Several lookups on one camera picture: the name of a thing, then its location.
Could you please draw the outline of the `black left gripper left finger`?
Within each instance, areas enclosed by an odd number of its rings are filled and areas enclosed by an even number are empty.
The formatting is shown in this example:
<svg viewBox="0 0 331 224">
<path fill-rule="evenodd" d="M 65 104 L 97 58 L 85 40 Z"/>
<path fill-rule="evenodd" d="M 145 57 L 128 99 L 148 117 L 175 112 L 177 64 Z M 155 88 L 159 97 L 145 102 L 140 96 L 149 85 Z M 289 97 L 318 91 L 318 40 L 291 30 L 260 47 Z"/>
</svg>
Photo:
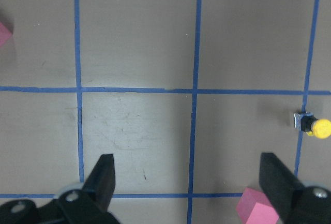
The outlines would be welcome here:
<svg viewBox="0 0 331 224">
<path fill-rule="evenodd" d="M 115 165 L 113 154 L 102 154 L 89 177 L 85 180 L 82 191 L 87 193 L 96 205 L 106 211 L 115 190 Z"/>
</svg>

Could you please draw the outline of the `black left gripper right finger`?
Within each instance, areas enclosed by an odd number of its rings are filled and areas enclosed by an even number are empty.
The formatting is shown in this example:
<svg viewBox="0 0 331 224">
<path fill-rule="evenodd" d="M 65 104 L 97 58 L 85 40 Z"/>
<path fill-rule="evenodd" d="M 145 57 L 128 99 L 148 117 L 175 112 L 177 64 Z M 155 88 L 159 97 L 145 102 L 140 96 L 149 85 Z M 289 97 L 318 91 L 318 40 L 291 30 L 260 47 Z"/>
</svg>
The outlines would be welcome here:
<svg viewBox="0 0 331 224">
<path fill-rule="evenodd" d="M 274 154 L 260 156 L 259 184 L 278 214 L 289 214 L 305 186 Z"/>
</svg>

